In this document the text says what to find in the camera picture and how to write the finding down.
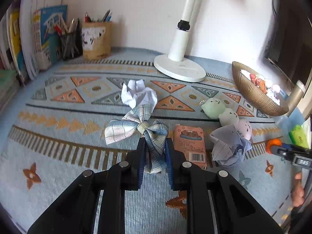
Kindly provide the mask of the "person's right hand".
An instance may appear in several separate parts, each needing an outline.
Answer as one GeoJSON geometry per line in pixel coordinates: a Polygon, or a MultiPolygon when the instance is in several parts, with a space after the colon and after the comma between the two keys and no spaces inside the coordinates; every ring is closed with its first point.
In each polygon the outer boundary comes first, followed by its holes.
{"type": "Polygon", "coordinates": [[[295,175],[295,181],[294,181],[295,186],[291,194],[293,207],[299,207],[304,202],[304,188],[302,186],[301,179],[302,179],[302,172],[298,172],[295,175]]]}

